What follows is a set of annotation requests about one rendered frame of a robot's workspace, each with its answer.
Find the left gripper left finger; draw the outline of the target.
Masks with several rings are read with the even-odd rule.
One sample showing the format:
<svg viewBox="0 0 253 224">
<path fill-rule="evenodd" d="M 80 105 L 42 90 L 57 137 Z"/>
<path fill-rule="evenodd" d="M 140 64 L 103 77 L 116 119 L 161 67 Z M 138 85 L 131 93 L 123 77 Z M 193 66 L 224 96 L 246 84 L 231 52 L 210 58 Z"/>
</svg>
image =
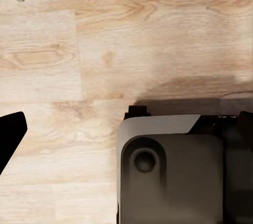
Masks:
<svg viewBox="0 0 253 224">
<path fill-rule="evenodd" d="M 0 116 L 0 174 L 27 132 L 22 111 Z"/>
</svg>

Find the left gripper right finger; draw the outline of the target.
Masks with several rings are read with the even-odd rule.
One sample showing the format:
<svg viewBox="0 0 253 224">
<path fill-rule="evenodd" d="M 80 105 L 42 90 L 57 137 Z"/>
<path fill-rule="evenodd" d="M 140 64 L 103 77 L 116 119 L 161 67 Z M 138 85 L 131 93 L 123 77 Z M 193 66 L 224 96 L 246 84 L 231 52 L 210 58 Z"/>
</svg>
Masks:
<svg viewBox="0 0 253 224">
<path fill-rule="evenodd" d="M 253 153 L 253 113 L 241 111 L 236 130 Z"/>
</svg>

